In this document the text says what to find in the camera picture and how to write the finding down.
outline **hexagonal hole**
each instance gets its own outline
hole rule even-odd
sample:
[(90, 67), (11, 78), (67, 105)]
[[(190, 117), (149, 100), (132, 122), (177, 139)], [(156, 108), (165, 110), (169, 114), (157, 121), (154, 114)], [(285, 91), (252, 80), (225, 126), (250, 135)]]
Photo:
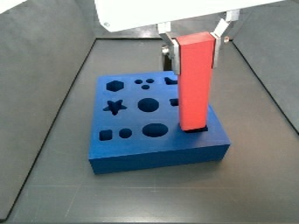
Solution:
[(106, 84), (106, 90), (116, 92), (120, 89), (124, 88), (124, 82), (118, 81), (118, 80), (112, 80), (108, 84)]

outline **blue foam block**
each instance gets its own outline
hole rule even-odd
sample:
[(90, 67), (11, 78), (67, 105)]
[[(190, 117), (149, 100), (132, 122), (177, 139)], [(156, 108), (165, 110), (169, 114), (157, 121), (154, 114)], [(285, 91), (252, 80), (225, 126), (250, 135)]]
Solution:
[(209, 107), (208, 131), (178, 125), (173, 72), (97, 78), (88, 161), (93, 172), (122, 172), (221, 160), (229, 139)]

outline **shape-shaped hole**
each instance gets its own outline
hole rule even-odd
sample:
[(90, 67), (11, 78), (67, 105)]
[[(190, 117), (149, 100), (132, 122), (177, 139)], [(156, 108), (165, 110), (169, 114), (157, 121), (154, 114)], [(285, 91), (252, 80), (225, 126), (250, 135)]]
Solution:
[(161, 123), (149, 123), (142, 127), (142, 133), (148, 137), (161, 137), (168, 132), (168, 128)]
[(106, 90), (116, 92), (124, 88), (124, 82), (118, 80), (113, 80), (106, 84)]
[(105, 129), (98, 132), (98, 141), (106, 141), (112, 139), (112, 130)]
[(165, 85), (177, 85), (177, 80), (172, 80), (169, 77), (164, 78)]
[(153, 98), (144, 98), (138, 101), (137, 107), (144, 112), (154, 112), (158, 109), (158, 101)]
[(134, 84), (141, 84), (142, 81), (141, 80), (134, 80)]
[(122, 100), (106, 101), (106, 107), (102, 110), (110, 111), (112, 115), (114, 116), (120, 109), (126, 109), (126, 107), (122, 105)]
[(145, 82), (146, 82), (146, 83), (153, 83), (154, 80), (153, 80), (153, 79), (146, 79)]
[(178, 99), (177, 98), (176, 99), (170, 99), (169, 102), (170, 102), (170, 105), (173, 107), (177, 107), (178, 106)]
[(148, 89), (148, 88), (149, 88), (148, 85), (142, 85), (142, 86), (141, 86), (141, 89)]
[(130, 129), (121, 129), (118, 131), (118, 136), (121, 138), (129, 138), (132, 136), (132, 130)]

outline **gray floor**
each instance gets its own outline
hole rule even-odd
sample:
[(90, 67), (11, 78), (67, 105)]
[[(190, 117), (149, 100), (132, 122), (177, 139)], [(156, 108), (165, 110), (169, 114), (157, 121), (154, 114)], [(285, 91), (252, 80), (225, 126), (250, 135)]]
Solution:
[(160, 70), (160, 45), (94, 44), (7, 222), (299, 222), (297, 135), (232, 44), (209, 98), (232, 142), (224, 160), (92, 174), (96, 77)]

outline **shape sorting block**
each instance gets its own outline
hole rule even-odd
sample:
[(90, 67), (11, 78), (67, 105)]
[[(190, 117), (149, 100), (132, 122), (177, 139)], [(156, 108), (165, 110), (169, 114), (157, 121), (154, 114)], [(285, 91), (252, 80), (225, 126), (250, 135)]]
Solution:
[(229, 139), (208, 107), (208, 131), (178, 125), (173, 72), (97, 78), (88, 161), (93, 172), (122, 172), (221, 160)]
[(181, 51), (180, 125), (182, 130), (196, 130), (206, 124), (214, 38), (200, 32), (176, 40)]

